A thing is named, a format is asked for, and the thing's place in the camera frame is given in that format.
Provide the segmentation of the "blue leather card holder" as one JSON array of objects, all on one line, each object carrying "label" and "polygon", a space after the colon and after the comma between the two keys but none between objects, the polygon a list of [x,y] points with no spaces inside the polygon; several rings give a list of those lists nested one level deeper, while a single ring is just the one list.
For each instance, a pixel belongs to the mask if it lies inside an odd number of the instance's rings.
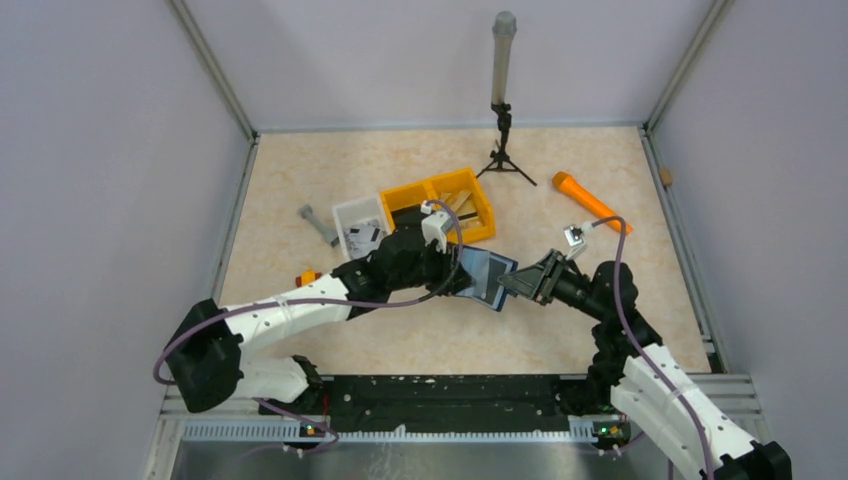
[{"label": "blue leather card holder", "polygon": [[461,265],[469,281],[456,297],[471,299],[487,308],[500,312],[507,292],[498,279],[517,270],[518,262],[490,250],[464,247]]}]

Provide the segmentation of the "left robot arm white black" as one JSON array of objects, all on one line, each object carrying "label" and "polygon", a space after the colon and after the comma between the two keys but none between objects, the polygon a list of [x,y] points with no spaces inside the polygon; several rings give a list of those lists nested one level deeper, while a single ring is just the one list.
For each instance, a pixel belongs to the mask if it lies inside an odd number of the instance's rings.
[{"label": "left robot arm white black", "polygon": [[277,400],[308,413],[321,397],[314,366],[298,356],[260,360],[258,352],[318,326],[408,307],[410,301],[391,299],[401,290],[426,289],[415,304],[453,295],[471,281],[461,265],[463,252],[461,239],[443,242],[419,227],[405,228],[385,237],[367,256],[294,290],[241,306],[202,300],[155,361],[154,379],[176,387],[191,413],[233,397]]}]

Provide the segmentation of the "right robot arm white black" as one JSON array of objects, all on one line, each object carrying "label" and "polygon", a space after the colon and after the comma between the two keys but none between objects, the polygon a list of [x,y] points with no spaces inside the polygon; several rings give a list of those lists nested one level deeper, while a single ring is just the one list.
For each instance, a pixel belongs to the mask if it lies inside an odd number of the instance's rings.
[{"label": "right robot arm white black", "polygon": [[624,414],[686,479],[792,478],[787,451],[734,423],[673,358],[638,311],[625,263],[605,261],[588,276],[552,250],[498,282],[513,296],[539,305],[558,301],[596,320],[597,352],[583,392],[563,396],[567,413]]}]

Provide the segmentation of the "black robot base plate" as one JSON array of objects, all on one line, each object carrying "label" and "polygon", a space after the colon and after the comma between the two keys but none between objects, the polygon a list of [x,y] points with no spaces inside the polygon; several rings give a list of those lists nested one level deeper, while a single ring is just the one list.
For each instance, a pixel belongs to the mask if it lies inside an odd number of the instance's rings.
[{"label": "black robot base plate", "polygon": [[565,431],[571,418],[614,414],[582,375],[338,375],[273,408],[325,420],[340,433]]}]

